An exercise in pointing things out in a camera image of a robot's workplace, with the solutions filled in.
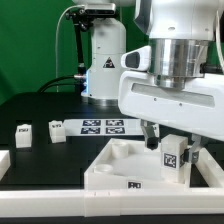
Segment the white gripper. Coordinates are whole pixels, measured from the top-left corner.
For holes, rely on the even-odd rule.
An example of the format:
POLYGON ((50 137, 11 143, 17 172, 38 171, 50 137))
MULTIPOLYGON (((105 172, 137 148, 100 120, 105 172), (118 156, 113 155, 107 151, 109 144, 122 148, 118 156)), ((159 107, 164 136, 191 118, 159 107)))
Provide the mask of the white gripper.
POLYGON ((193 133, 193 144, 184 150, 184 162, 197 163, 208 138, 224 141, 224 75, 206 74, 187 80, 183 90, 175 90, 159 88, 147 73, 125 71, 118 106, 123 114, 142 119, 145 147, 150 150, 159 143, 155 123, 193 133))

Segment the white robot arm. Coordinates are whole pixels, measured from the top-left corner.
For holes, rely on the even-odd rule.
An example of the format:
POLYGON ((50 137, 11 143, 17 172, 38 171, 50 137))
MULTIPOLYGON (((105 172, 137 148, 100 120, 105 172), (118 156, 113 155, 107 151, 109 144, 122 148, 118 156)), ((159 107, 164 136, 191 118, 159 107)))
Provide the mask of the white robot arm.
POLYGON ((135 23, 152 44, 137 49, 136 60, 121 57, 118 106, 149 123, 147 148, 158 145, 154 123, 194 135, 189 160, 205 138, 224 142, 224 60, 221 75, 203 71, 223 11, 224 0, 135 0, 135 23))

